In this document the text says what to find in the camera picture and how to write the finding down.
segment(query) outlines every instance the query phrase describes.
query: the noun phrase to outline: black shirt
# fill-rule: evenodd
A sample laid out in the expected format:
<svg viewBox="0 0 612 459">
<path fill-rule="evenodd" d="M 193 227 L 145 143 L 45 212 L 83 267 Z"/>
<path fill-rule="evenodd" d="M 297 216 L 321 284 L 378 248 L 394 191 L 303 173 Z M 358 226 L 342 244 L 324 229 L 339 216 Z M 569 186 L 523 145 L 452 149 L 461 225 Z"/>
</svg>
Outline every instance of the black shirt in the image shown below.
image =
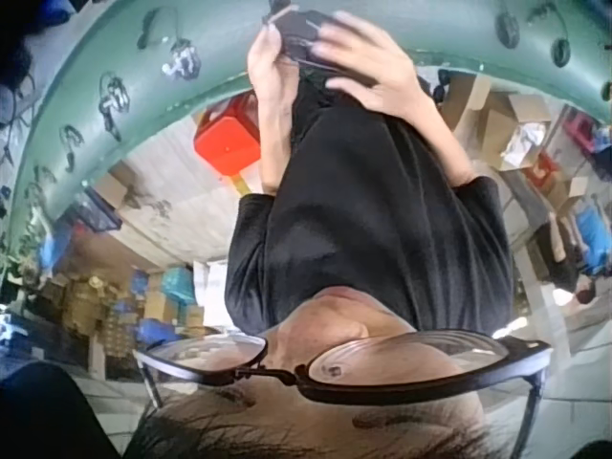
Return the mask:
<svg viewBox="0 0 612 459">
<path fill-rule="evenodd" d="M 276 198 L 241 200 L 226 303 L 236 326 L 258 334 L 346 286 L 417 330 L 491 334 L 510 321 L 512 285 L 495 182 L 451 189 L 413 128 L 346 106 L 315 121 Z"/>
</svg>

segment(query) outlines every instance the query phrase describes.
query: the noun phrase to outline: eyeglasses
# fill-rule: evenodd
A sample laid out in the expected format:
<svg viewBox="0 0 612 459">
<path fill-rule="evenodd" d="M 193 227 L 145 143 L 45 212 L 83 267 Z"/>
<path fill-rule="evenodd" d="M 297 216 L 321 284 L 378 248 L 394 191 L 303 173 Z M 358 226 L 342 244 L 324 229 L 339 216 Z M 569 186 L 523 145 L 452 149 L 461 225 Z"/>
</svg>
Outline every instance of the eyeglasses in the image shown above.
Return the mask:
<svg viewBox="0 0 612 459">
<path fill-rule="evenodd" d="M 267 377 L 294 386 L 309 400 L 324 404 L 418 404 L 442 400 L 523 379 L 531 390 L 512 458 L 520 457 L 534 426 L 552 348 L 541 341 L 492 339 L 459 330 L 439 330 L 350 341 L 329 349 L 294 372 L 266 368 L 268 343 L 259 337 L 214 335 L 134 351 L 146 389 L 156 408 L 164 405 L 150 372 L 181 380 L 226 386 Z M 415 367 L 410 356 L 435 359 L 452 376 L 436 378 Z"/>
</svg>

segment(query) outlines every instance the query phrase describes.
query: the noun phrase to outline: nose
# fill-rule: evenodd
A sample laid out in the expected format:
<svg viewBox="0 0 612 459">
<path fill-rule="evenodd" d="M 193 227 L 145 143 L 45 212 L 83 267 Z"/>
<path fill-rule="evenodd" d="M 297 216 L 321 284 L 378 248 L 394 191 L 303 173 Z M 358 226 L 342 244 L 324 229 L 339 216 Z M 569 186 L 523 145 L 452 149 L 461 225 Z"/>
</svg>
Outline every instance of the nose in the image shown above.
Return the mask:
<svg viewBox="0 0 612 459">
<path fill-rule="evenodd" d="M 275 367 L 293 371 L 329 349 L 368 336 L 363 323 L 340 315 L 318 314 L 314 310 L 278 328 L 269 357 Z"/>
</svg>

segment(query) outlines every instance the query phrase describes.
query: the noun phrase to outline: red container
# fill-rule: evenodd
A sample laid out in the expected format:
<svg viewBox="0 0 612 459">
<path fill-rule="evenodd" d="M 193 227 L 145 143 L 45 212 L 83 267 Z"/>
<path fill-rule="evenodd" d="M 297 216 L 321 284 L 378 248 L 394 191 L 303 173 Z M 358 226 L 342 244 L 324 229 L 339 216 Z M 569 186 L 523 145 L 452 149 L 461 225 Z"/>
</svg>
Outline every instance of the red container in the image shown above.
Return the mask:
<svg viewBox="0 0 612 459">
<path fill-rule="evenodd" d="M 522 170 L 536 188 L 542 189 L 551 174 L 559 171 L 559 167 L 558 164 L 548 156 L 546 151 L 542 150 L 535 164 L 532 167 L 527 167 Z"/>
<path fill-rule="evenodd" d="M 255 94 L 242 94 L 209 108 L 196 132 L 194 147 L 217 172 L 228 177 L 259 161 Z"/>
</svg>

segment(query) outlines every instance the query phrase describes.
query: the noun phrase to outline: black eyeglass frame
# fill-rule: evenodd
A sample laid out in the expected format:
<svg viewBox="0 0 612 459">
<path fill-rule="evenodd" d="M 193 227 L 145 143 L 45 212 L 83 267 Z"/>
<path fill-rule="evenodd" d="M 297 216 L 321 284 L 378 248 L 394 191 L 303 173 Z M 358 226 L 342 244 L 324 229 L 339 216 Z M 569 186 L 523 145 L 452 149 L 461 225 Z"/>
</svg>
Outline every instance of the black eyeglass frame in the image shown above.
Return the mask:
<svg viewBox="0 0 612 459">
<path fill-rule="evenodd" d="M 485 335 L 464 330 L 439 330 L 437 332 L 459 332 L 479 338 L 490 339 Z M 204 371 L 166 361 L 149 351 L 134 351 L 134 357 L 144 378 L 144 384 L 156 408 L 162 408 L 164 402 L 157 389 L 148 367 L 191 383 L 207 386 L 231 385 L 242 379 L 253 376 L 275 378 L 287 386 L 295 386 L 298 392 L 309 400 L 324 404 L 347 404 L 361 406 L 389 406 L 396 404 L 418 404 L 442 400 L 476 390 L 485 389 L 513 379 L 523 379 L 531 390 L 527 399 L 525 415 L 518 431 L 511 459 L 521 456 L 533 429 L 536 412 L 544 391 L 546 370 L 550 365 L 552 348 L 543 341 L 525 341 L 514 337 L 504 337 L 496 341 L 506 348 L 508 355 L 489 366 L 463 374 L 425 382 L 409 382 L 387 385 L 336 385 L 317 382 L 309 377 L 309 370 L 316 356 L 308 364 L 301 364 L 292 373 L 286 370 L 268 369 L 261 364 L 268 354 L 268 342 L 261 352 L 251 361 L 222 371 Z"/>
</svg>

